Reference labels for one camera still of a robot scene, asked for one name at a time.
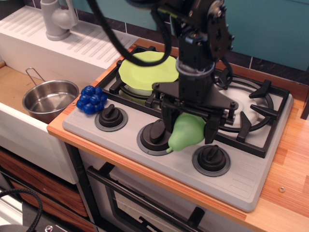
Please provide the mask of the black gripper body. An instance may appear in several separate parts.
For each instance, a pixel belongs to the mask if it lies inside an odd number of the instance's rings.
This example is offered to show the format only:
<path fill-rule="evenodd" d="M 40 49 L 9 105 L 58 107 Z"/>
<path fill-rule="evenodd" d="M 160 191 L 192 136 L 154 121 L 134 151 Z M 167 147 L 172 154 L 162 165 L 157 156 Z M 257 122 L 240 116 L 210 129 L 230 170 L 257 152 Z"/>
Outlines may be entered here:
<path fill-rule="evenodd" d="M 238 104 L 223 95 L 216 88 L 214 77 L 216 63 L 211 61 L 202 69 L 185 64 L 176 59 L 179 77 L 174 82 L 155 83 L 152 88 L 156 95 L 161 95 L 160 108 L 163 102 L 173 104 L 181 113 L 200 116 L 204 120 L 210 115 L 222 115 L 222 125 L 232 125 L 235 121 L 235 110 Z"/>

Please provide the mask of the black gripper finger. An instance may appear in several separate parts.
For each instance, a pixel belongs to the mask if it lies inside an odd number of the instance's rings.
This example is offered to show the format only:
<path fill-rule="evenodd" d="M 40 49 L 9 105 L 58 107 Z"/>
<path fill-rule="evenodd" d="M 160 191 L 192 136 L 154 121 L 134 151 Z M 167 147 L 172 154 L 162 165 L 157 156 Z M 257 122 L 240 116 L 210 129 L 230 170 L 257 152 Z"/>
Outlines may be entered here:
<path fill-rule="evenodd" d="M 176 119 L 180 115 L 179 109 L 173 104 L 163 102 L 161 105 L 161 115 L 166 131 L 172 134 Z"/>
<path fill-rule="evenodd" d="M 225 122 L 222 115 L 213 114 L 206 118 L 206 124 L 204 127 L 204 141 L 206 145 L 213 143 L 222 121 Z"/>

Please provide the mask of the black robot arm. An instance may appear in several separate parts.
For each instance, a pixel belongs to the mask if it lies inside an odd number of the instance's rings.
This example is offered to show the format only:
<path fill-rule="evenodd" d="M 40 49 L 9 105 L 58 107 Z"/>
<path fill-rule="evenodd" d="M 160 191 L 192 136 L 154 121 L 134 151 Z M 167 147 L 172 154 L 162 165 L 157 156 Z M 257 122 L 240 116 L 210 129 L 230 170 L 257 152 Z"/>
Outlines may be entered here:
<path fill-rule="evenodd" d="M 130 4 L 171 16 L 178 37 L 177 81 L 154 83 L 166 130 L 172 132 L 177 117 L 189 113 L 202 117 L 205 143 L 213 142 L 218 129 L 233 124 L 237 105 L 219 92 L 233 80 L 233 70 L 225 58 L 234 36 L 225 21 L 222 0 L 132 0 Z"/>

